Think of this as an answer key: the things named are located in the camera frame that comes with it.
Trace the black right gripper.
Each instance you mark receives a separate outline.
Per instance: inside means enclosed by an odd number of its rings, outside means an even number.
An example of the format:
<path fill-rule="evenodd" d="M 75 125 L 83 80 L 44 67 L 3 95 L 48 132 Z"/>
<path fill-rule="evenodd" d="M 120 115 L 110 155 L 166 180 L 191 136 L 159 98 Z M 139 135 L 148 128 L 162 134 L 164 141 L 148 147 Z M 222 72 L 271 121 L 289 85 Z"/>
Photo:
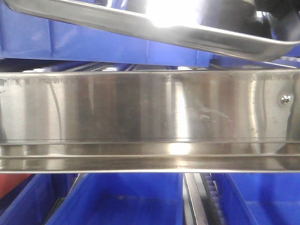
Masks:
<path fill-rule="evenodd" d="M 300 2 L 298 0 L 256 0 L 256 9 L 269 14 L 275 39 L 300 40 Z"/>

